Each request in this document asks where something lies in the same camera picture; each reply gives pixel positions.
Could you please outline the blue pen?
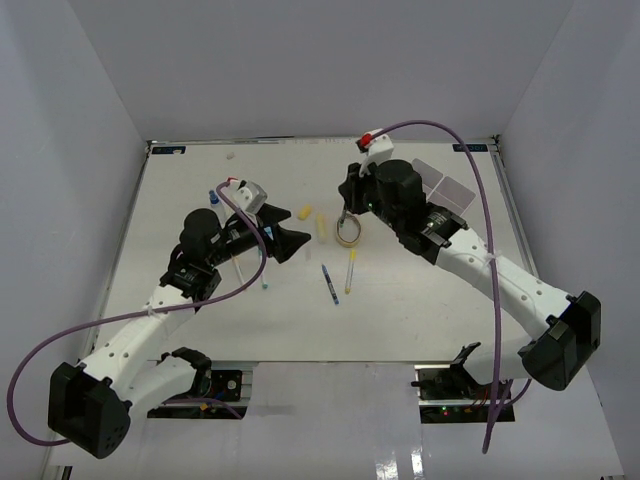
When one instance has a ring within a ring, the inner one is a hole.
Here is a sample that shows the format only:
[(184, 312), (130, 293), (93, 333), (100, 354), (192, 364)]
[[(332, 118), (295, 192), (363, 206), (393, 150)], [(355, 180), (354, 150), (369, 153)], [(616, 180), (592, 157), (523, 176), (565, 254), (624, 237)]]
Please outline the blue pen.
[(335, 286), (333, 284), (333, 281), (331, 279), (331, 276), (329, 274), (329, 271), (328, 271), (326, 265), (325, 264), (321, 264), (321, 269), (322, 269), (322, 273), (323, 273), (325, 282), (327, 284), (328, 290), (330, 292), (332, 301), (334, 302), (335, 305), (339, 305), (340, 304), (339, 297), (337, 295)]

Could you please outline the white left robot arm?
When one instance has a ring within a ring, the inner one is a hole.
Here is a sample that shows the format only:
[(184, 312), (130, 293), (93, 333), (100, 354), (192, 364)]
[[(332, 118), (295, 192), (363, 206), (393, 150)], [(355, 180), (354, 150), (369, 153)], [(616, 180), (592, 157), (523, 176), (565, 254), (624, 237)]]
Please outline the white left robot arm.
[(201, 352), (180, 347), (163, 354), (153, 367), (147, 363), (213, 295), (221, 282), (218, 266), (254, 248), (283, 263), (310, 241), (306, 232), (281, 227), (290, 216), (269, 204), (254, 217), (233, 214), (226, 222), (212, 209), (190, 212), (143, 316), (128, 321), (77, 364), (62, 363), (52, 373), (49, 427), (103, 459), (118, 448), (137, 416), (176, 395), (205, 396), (211, 387), (211, 361)]

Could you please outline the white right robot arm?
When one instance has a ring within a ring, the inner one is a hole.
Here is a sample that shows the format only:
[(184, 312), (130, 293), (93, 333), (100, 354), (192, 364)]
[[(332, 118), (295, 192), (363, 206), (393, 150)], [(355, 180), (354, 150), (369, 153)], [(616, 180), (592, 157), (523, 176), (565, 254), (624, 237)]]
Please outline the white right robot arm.
[(399, 243), (464, 280), (516, 320), (529, 339), (515, 349), (507, 378), (532, 379), (565, 390), (601, 343), (601, 302), (552, 287), (504, 256), (451, 210), (427, 201), (420, 175), (404, 160), (363, 168), (352, 163), (338, 187), (344, 209), (371, 213)]

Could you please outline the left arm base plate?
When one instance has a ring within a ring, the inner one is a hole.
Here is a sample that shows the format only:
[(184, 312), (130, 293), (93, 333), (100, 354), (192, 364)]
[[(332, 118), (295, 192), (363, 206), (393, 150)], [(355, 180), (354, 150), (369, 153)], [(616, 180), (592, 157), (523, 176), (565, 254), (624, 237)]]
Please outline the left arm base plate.
[(253, 373), (213, 370), (211, 384), (202, 397), (182, 394), (147, 413), (149, 419), (242, 420), (251, 398)]

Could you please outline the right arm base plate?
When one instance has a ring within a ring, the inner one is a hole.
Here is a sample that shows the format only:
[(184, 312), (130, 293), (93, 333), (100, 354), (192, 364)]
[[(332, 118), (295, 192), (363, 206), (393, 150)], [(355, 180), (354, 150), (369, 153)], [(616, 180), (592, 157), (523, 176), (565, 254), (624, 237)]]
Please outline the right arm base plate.
[(414, 366), (411, 386), (416, 389), (423, 425), (479, 424), (489, 419), (491, 385), (479, 384), (464, 369), (480, 345), (463, 346), (450, 363)]

